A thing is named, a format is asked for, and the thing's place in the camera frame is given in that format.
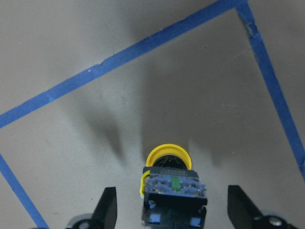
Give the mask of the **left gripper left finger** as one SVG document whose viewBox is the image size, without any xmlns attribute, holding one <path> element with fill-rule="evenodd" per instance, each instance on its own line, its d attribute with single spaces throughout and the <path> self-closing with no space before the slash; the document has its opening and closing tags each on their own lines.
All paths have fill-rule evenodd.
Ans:
<svg viewBox="0 0 305 229">
<path fill-rule="evenodd" d="M 114 229 L 117 220 L 116 187 L 106 187 L 92 214 L 95 229 Z"/>
</svg>

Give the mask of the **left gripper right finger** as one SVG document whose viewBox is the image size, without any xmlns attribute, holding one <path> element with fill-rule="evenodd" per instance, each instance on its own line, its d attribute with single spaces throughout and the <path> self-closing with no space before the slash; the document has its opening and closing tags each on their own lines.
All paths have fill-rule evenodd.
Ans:
<svg viewBox="0 0 305 229">
<path fill-rule="evenodd" d="M 255 219 L 262 213 L 239 185 L 229 185 L 227 214 L 235 229 L 254 229 Z"/>
</svg>

